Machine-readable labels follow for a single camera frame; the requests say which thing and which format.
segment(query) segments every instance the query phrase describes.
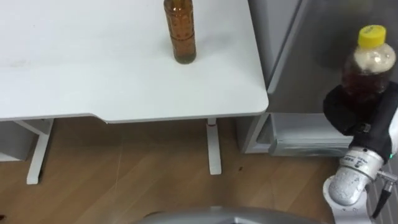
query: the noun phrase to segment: gray refrigerator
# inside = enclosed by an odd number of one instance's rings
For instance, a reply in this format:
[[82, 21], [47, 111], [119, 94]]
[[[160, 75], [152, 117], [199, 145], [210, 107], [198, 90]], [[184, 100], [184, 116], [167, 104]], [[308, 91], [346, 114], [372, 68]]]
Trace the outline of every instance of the gray refrigerator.
[[[351, 142], [322, 114], [326, 94], [340, 83], [360, 28], [380, 24], [398, 52], [398, 0], [249, 0], [269, 108], [237, 118], [242, 153], [273, 156], [342, 156]], [[398, 66], [393, 81], [398, 81]], [[398, 160], [386, 170], [398, 174]], [[369, 209], [382, 183], [372, 188]], [[379, 223], [398, 223], [398, 192]]]

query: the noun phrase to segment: table frame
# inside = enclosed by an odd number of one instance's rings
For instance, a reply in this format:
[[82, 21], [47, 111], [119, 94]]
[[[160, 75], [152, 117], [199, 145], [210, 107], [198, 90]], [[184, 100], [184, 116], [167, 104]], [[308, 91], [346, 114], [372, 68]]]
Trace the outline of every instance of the table frame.
[[[39, 135], [32, 162], [30, 163], [26, 183], [29, 185], [38, 184], [42, 173], [43, 162], [54, 119], [32, 119], [14, 121], [20, 126]], [[216, 118], [209, 118], [206, 124], [207, 145], [209, 157], [209, 170], [211, 175], [221, 174], [220, 143], [218, 140], [218, 127]]]

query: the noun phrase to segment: plastic bottle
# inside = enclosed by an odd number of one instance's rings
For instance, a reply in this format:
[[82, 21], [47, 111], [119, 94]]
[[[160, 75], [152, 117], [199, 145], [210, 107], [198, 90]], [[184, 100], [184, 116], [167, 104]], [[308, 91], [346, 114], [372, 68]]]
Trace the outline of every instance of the plastic bottle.
[[164, 9], [177, 62], [187, 64], [197, 56], [192, 0], [165, 0]]
[[358, 47], [343, 68], [342, 86], [358, 109], [375, 103], [388, 87], [396, 53], [385, 39], [385, 27], [363, 27], [359, 32]]

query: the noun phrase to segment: yellow bottle cap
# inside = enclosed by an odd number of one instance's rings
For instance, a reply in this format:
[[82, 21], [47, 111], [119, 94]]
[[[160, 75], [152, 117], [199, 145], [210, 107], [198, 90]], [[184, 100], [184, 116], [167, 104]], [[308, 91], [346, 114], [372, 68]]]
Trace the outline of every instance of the yellow bottle cap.
[[373, 48], [384, 44], [386, 41], [386, 28], [380, 25], [363, 27], [359, 31], [358, 45], [364, 48]]

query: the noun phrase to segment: wooden floor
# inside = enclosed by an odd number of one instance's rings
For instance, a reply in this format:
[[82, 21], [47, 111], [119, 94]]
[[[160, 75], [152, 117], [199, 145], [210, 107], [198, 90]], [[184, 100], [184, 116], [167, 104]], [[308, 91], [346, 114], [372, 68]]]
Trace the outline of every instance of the wooden floor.
[[204, 120], [104, 124], [56, 120], [39, 185], [27, 162], [0, 163], [0, 223], [131, 223], [154, 211], [264, 207], [331, 222], [323, 181], [334, 159], [238, 152], [232, 119], [219, 120], [223, 174], [208, 171]]

